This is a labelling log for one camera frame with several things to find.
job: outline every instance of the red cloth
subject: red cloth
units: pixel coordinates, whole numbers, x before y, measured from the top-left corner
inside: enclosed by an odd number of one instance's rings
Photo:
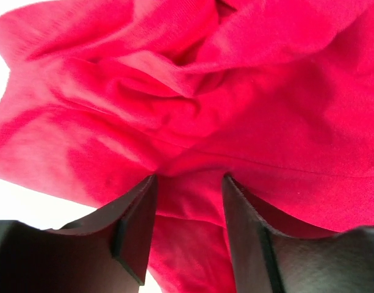
[[[374,224],[374,0],[44,2],[0,18],[0,53],[0,178],[98,207],[157,173],[165,292],[235,292],[225,172]]]

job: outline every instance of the red fabric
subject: red fabric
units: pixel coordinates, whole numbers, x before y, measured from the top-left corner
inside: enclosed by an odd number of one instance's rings
[[[374,225],[374,0],[44,2],[0,18],[0,53],[0,178],[98,207],[157,173],[165,292],[235,292],[226,172]]]

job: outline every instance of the crumpled fabric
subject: crumpled fabric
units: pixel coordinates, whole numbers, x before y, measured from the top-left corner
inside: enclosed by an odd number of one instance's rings
[[[374,225],[374,0],[42,2],[0,17],[0,53],[0,178],[100,207],[158,174],[164,292],[236,291],[227,172],[311,225]]]

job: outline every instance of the white background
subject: white background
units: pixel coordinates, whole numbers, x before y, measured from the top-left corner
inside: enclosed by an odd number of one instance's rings
[[[0,15],[31,3],[36,0],[0,1]],[[5,91],[9,69],[0,56],[0,99]],[[62,200],[33,190],[25,189],[12,183],[0,180],[0,220],[20,220],[39,229],[60,228],[64,224],[83,217],[94,211],[94,208]],[[160,293],[158,284],[148,273],[146,285],[141,293]]]

